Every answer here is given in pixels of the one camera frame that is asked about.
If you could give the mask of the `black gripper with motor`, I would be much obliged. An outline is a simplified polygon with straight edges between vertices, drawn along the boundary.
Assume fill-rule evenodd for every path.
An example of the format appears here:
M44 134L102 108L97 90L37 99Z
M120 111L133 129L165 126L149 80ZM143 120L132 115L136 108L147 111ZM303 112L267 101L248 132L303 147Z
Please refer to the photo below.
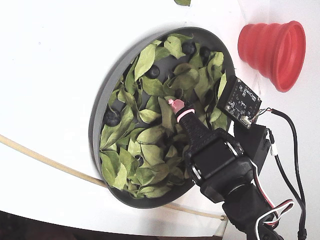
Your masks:
M232 135L222 128L208 129L191 102L172 98L167 102L188 138L184 159L189 176L205 197L223 202L232 191L251 183L251 159Z

